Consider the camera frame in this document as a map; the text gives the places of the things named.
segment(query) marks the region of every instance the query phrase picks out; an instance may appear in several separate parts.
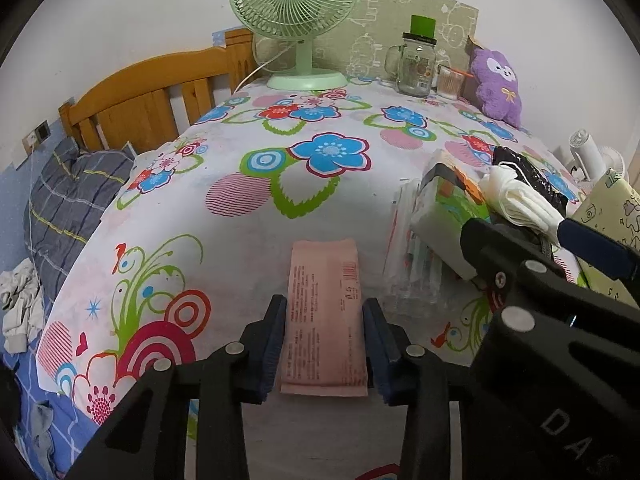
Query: barcode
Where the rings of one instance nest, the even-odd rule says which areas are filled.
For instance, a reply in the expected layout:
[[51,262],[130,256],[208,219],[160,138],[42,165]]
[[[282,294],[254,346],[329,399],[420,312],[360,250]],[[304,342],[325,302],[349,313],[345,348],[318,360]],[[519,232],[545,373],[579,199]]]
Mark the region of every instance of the barcode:
[[347,262],[342,265],[342,278],[356,282],[358,280],[358,272],[356,262]]

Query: black jar lid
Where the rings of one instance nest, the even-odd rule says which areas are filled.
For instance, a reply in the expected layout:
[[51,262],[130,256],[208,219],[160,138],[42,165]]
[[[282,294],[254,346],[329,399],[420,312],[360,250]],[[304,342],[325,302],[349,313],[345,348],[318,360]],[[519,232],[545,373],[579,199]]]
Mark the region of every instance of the black jar lid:
[[438,41],[435,38],[430,38],[429,36],[419,36],[418,34],[411,34],[410,32],[404,32],[402,34],[402,38],[404,40],[414,40],[414,41],[420,41],[422,43],[428,43],[433,46],[435,46],[438,43]]

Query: jar handle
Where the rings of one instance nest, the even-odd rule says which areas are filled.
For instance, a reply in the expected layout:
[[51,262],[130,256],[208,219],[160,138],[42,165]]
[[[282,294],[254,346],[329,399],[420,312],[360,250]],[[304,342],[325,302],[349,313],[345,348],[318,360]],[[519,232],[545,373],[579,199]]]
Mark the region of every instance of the jar handle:
[[393,76],[398,77],[398,69],[400,67],[400,59],[402,57],[401,45],[390,46],[386,51],[385,57],[385,71]]

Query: blue wall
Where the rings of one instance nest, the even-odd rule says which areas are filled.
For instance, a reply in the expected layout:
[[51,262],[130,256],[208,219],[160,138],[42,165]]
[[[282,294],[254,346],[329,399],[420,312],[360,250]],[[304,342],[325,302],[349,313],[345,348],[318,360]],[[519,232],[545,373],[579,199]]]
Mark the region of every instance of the blue wall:
[[[50,125],[51,135],[16,171],[10,165],[0,174],[0,271],[11,270],[27,257],[24,245],[24,208],[33,182],[58,143],[65,138],[62,122]],[[33,182],[31,165],[33,164]]]

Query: beige patterned board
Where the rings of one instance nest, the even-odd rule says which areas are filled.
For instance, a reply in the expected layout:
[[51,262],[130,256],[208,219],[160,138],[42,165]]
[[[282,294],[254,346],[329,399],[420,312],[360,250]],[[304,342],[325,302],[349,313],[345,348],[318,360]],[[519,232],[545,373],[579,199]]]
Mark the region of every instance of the beige patterned board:
[[[340,25],[314,40],[314,66],[340,70],[349,76],[385,78],[385,57],[390,46],[409,32],[411,15],[436,20],[436,62],[467,70],[466,38],[474,35],[478,9],[456,0],[359,0]],[[275,56],[288,43],[259,38],[255,51],[258,63]],[[268,68],[292,68],[294,50]]]

